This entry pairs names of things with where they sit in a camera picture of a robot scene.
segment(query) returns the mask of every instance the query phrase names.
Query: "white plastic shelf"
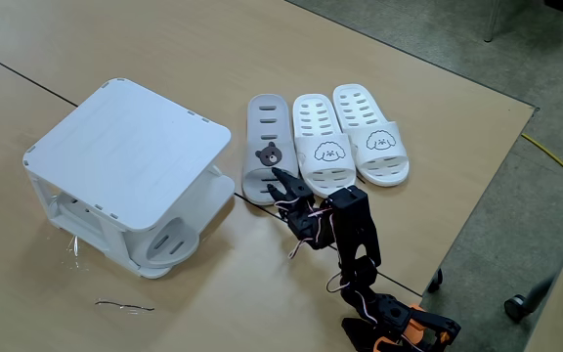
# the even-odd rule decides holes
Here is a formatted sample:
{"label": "white plastic shelf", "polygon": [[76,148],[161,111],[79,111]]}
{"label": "white plastic shelf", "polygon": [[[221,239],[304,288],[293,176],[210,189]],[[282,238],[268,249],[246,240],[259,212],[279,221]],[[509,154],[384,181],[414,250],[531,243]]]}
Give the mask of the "white plastic shelf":
{"label": "white plastic shelf", "polygon": [[213,165],[230,139],[224,126],[116,78],[29,148],[23,165],[55,226],[158,278],[195,252],[234,193]]}

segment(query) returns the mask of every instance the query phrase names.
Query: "robotic arm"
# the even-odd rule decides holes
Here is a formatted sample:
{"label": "robotic arm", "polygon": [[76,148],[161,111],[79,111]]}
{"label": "robotic arm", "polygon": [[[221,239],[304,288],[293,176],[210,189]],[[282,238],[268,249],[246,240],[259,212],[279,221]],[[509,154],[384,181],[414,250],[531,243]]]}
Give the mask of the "robotic arm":
{"label": "robotic arm", "polygon": [[[439,352],[454,341],[460,330],[458,323],[370,289],[381,256],[366,193],[355,186],[340,189],[315,207],[314,195],[302,180],[276,167],[273,173],[286,193],[271,184],[268,191],[299,245],[306,243],[313,249],[337,245],[340,287],[334,291],[340,291],[361,317],[342,320],[356,350]],[[360,245],[367,254],[356,259]],[[433,342],[420,340],[427,329],[435,332]]]}

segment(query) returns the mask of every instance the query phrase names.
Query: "chair wheel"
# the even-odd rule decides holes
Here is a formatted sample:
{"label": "chair wheel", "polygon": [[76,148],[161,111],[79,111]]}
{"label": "chair wheel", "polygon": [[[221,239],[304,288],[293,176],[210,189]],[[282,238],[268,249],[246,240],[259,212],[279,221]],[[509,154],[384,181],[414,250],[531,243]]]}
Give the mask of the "chair wheel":
{"label": "chair wheel", "polygon": [[505,301],[505,303],[503,303],[505,314],[507,314],[507,316],[514,322],[520,322],[523,318],[529,315],[529,312],[523,308],[524,302],[525,297],[520,294],[516,294],[515,296],[509,298]]}
{"label": "chair wheel", "polygon": [[431,284],[427,288],[427,292],[433,293],[440,289],[440,284],[442,283],[442,269],[438,269],[434,277],[431,279]]}

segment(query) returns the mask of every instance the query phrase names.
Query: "metal chair leg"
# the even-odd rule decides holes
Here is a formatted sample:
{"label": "metal chair leg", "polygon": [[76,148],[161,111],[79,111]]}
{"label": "metal chair leg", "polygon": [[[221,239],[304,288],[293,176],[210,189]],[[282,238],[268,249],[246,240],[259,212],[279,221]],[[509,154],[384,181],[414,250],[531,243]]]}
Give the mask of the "metal chair leg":
{"label": "metal chair leg", "polygon": [[527,297],[516,294],[515,296],[506,300],[503,304],[503,307],[505,308],[505,314],[507,314],[507,316],[511,318],[511,320],[518,323],[523,318],[534,313],[546,297],[546,294],[551,288],[554,279],[555,275],[550,276],[541,283],[535,285],[529,292]]}
{"label": "metal chair leg", "polygon": [[490,18],[488,19],[488,26],[486,27],[486,33],[484,34],[484,41],[490,43],[493,41],[495,35],[495,24],[497,23],[498,12],[500,11],[500,0],[492,0],[493,8],[490,12]]}

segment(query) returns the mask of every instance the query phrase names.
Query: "white wire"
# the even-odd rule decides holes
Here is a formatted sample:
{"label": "white wire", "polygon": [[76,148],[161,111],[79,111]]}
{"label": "white wire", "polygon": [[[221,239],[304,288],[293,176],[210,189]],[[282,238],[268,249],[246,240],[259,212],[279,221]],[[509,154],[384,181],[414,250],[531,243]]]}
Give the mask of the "white wire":
{"label": "white wire", "polygon": [[317,210],[317,211],[314,211],[314,209],[312,209],[312,210],[313,210],[313,212],[311,214],[308,214],[308,217],[319,216],[319,215],[323,214],[324,212],[331,210],[331,208],[325,208],[325,209],[321,209],[321,210]]}
{"label": "white wire", "polygon": [[411,345],[411,347],[413,347],[416,351],[425,352],[425,351],[421,350],[420,348],[418,348],[415,344],[411,343],[411,341],[404,334],[402,334],[401,337],[405,341],[407,341]]}
{"label": "white wire", "polygon": [[280,206],[280,204],[293,204],[293,203],[296,203],[298,200],[300,200],[300,198],[297,198],[295,200],[278,200],[278,201],[274,202],[273,205],[278,207],[281,210],[289,211],[287,208]]}
{"label": "white wire", "polygon": [[[329,225],[331,225],[331,233],[333,234],[333,241],[338,243],[338,239],[336,238],[336,232],[333,231],[333,214],[329,215]],[[340,251],[336,250],[338,253],[338,264],[342,263],[342,258],[340,257]]]}
{"label": "white wire", "polygon": [[294,258],[295,255],[297,255],[297,252],[299,251],[299,248],[301,247],[301,245],[307,241],[311,241],[313,240],[312,238],[307,238],[307,239],[303,239],[301,241],[299,241],[297,243],[297,245],[294,247],[294,249],[292,251],[290,251],[290,253],[288,254],[288,259],[292,259]]}
{"label": "white wire", "polygon": [[317,231],[316,239],[319,242],[319,236],[321,235],[321,218],[319,218],[319,230]]}
{"label": "white wire", "polygon": [[340,286],[338,288],[329,289],[329,284],[331,284],[331,281],[333,281],[333,279],[335,279],[336,277],[339,277],[340,274],[342,274],[342,272],[338,272],[337,274],[334,274],[331,278],[329,278],[329,280],[327,281],[327,284],[325,285],[325,289],[327,290],[327,292],[336,293],[336,292],[340,291],[341,289],[343,289],[344,287],[346,287],[350,284],[350,283],[347,283],[347,284]]}
{"label": "white wire", "polygon": [[360,295],[360,298],[362,298],[362,306],[364,307],[364,314],[366,314],[367,317],[369,317],[369,318],[370,318],[371,320],[373,320],[376,324],[378,324],[377,320],[376,320],[375,318],[373,318],[373,317],[368,313],[368,310],[367,310],[367,303],[364,301],[364,297],[362,296],[362,294],[359,293],[359,292],[357,292],[357,291],[356,291],[356,293]]}

